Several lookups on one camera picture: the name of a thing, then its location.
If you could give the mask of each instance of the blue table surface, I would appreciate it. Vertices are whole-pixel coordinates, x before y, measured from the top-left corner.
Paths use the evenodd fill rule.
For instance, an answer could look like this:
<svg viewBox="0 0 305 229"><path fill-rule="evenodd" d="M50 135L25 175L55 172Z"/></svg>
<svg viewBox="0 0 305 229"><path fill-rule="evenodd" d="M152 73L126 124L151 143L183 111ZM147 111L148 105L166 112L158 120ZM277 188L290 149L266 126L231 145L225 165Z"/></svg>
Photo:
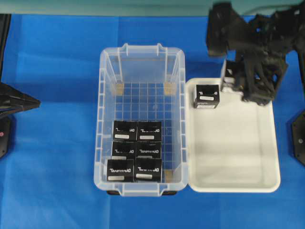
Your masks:
<svg viewBox="0 0 305 229"><path fill-rule="evenodd" d="M185 53L186 78L219 77L207 18L13 15L2 81L41 100L16 114L0 160L0 228L305 228L305 167L293 158L290 123L305 107L295 52L274 101L281 185L270 194L109 196L93 183L100 53L161 43Z"/></svg>

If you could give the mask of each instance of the white tray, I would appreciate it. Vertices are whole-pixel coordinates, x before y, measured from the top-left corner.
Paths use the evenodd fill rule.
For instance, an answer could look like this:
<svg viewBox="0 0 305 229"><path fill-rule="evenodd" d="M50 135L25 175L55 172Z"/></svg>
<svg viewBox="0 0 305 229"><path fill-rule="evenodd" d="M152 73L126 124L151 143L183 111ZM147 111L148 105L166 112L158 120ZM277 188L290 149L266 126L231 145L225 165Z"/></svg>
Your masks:
<svg viewBox="0 0 305 229"><path fill-rule="evenodd" d="M272 103L261 107L220 92L216 109L194 109L195 85L219 83L197 78L186 84L189 185L198 192L275 191L281 178Z"/></svg>

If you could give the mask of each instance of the clear plastic bin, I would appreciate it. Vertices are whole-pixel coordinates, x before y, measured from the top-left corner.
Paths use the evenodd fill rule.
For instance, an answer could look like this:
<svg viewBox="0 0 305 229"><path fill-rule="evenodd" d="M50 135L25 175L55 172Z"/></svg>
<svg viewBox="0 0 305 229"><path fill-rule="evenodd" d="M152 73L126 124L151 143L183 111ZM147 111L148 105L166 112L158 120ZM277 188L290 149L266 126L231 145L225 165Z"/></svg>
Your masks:
<svg viewBox="0 0 305 229"><path fill-rule="evenodd" d="M182 50L123 45L101 53L94 183L122 196L160 196L188 183ZM162 122L162 182L108 182L114 120Z"/></svg>

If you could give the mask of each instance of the black box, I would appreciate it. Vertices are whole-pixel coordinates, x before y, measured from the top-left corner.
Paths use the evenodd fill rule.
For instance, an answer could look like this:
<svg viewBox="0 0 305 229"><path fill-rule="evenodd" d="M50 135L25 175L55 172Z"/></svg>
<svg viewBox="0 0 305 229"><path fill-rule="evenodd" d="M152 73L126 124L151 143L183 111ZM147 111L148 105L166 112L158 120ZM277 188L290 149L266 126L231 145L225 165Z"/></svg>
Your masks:
<svg viewBox="0 0 305 229"><path fill-rule="evenodd" d="M107 181L133 182L134 160L113 160L107 163Z"/></svg>
<svg viewBox="0 0 305 229"><path fill-rule="evenodd" d="M113 138L121 141L136 141L137 122L114 121Z"/></svg>
<svg viewBox="0 0 305 229"><path fill-rule="evenodd" d="M136 142L114 141L112 143L112 159L135 159L136 150Z"/></svg>
<svg viewBox="0 0 305 229"><path fill-rule="evenodd" d="M138 141L162 141L161 122L138 122Z"/></svg>
<svg viewBox="0 0 305 229"><path fill-rule="evenodd" d="M162 178L162 160L137 158L135 160L134 177L136 180L158 181Z"/></svg>
<svg viewBox="0 0 305 229"><path fill-rule="evenodd" d="M196 85L194 89L195 108L216 108L219 104L218 85Z"/></svg>
<svg viewBox="0 0 305 229"><path fill-rule="evenodd" d="M161 158L161 142L137 142L136 157Z"/></svg>

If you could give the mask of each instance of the plastic bin grid bottom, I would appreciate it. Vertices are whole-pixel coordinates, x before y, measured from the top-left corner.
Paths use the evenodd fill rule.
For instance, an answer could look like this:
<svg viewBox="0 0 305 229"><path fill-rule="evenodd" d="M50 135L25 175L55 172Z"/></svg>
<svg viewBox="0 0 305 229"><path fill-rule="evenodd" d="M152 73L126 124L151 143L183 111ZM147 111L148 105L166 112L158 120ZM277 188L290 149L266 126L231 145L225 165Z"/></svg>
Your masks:
<svg viewBox="0 0 305 229"><path fill-rule="evenodd" d="M172 98L164 95L163 83L125 83L115 101L116 120L162 122L162 166L172 170Z"/></svg>

